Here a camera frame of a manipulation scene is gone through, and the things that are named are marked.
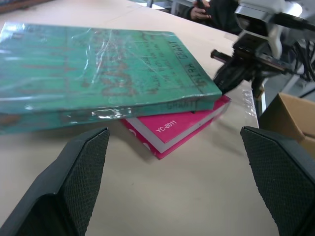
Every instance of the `person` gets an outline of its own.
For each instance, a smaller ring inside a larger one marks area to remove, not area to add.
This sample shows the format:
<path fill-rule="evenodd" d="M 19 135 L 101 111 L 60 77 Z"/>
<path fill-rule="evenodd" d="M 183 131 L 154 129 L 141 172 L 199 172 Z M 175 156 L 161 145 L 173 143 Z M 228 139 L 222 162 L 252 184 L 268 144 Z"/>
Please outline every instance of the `person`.
<path fill-rule="evenodd" d="M 237 0 L 211 0 L 210 3 L 202 0 L 202 2 L 205 9 L 198 8 L 197 1 L 195 1 L 193 7 L 187 8 L 181 16 L 236 35 L 242 31 L 234 16 L 238 7 Z"/>

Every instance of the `brown cardboard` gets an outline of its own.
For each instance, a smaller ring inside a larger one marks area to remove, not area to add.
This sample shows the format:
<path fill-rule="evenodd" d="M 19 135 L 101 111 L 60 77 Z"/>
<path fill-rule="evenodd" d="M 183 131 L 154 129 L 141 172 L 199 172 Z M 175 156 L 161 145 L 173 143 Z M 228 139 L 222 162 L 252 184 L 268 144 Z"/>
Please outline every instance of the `brown cardboard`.
<path fill-rule="evenodd" d="M 259 119 L 262 129 L 294 138 L 315 159 L 315 103 L 279 93 Z"/>

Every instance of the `hand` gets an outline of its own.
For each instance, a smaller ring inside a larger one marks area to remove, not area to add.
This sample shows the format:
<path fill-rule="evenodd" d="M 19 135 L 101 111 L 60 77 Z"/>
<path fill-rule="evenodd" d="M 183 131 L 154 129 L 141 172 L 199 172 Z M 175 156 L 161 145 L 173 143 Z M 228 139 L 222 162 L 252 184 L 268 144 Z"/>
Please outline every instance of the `hand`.
<path fill-rule="evenodd" d="M 204 4 L 205 8 L 210 7 L 209 3 L 206 0 L 202 0 L 202 2 Z M 206 10 L 205 9 L 198 8 L 197 1 L 193 2 L 193 6 L 194 6 L 194 8 L 190 12 L 190 18 L 193 21 L 196 21 L 196 20 L 207 20 L 207 19 L 211 18 L 210 15 L 206 14 Z"/>

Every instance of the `green book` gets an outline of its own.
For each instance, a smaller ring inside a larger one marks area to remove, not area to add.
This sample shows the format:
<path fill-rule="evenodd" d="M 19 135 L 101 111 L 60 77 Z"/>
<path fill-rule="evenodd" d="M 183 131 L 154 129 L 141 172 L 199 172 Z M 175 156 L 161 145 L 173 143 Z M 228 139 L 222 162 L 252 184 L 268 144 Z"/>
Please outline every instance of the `green book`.
<path fill-rule="evenodd" d="M 207 110 L 221 96 L 171 32 L 6 23 L 0 64 L 2 133 Z"/>

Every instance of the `pink book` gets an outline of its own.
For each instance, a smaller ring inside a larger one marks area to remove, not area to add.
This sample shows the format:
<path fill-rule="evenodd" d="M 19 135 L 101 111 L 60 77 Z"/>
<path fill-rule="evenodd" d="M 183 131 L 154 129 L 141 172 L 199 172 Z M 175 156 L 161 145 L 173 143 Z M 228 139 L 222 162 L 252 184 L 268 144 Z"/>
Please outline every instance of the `pink book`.
<path fill-rule="evenodd" d="M 222 115 L 230 101 L 222 96 L 213 110 L 128 118 L 122 122 L 158 159 L 162 159 Z"/>

